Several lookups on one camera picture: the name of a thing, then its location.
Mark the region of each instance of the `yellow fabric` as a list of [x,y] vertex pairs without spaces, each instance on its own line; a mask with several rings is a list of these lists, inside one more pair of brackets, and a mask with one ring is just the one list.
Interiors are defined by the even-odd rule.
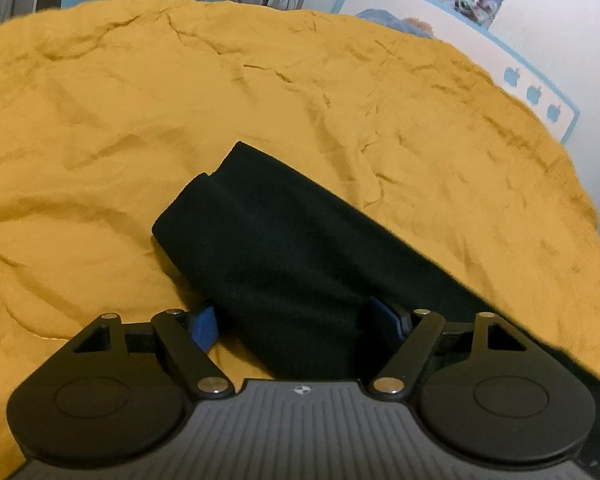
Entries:
[[[0,478],[22,460],[8,395],[63,341],[103,312],[196,301],[151,225],[238,140],[600,375],[591,202],[532,113],[452,46],[310,11],[93,2],[0,26]],[[212,355],[237,384],[266,376],[235,341]]]

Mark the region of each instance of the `gray ribbed surface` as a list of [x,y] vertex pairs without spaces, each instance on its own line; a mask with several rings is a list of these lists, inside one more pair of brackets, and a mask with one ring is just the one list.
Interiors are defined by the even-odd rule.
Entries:
[[433,444],[401,404],[356,383],[250,381],[200,403],[184,430],[138,460],[98,471],[31,462],[13,480],[590,480],[573,463],[529,473],[467,464]]

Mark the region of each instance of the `crosshair logo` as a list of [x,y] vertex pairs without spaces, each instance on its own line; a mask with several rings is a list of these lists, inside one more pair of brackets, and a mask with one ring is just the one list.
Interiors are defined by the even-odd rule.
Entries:
[[309,388],[308,386],[306,386],[305,384],[300,384],[299,386],[296,386],[294,388],[294,391],[299,396],[305,396],[307,394],[310,394],[313,390],[311,388]]

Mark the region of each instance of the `yellow bedsheet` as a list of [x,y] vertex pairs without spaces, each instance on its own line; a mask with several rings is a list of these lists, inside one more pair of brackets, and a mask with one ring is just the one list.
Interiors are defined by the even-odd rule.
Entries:
[[[243,140],[600,376],[600,238],[564,149],[456,49],[345,16],[93,2],[0,26],[0,478],[10,392],[98,314],[195,301],[150,228]],[[237,342],[237,384],[266,376]]]

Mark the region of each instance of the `black cloth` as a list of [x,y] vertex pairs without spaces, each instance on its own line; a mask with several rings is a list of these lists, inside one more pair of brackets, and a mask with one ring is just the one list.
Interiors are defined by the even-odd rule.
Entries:
[[[212,175],[187,185],[153,233],[279,379],[368,376],[370,296],[452,321],[494,310],[366,215],[241,142]],[[542,347],[594,395],[598,416],[583,456],[599,474],[600,381]]]

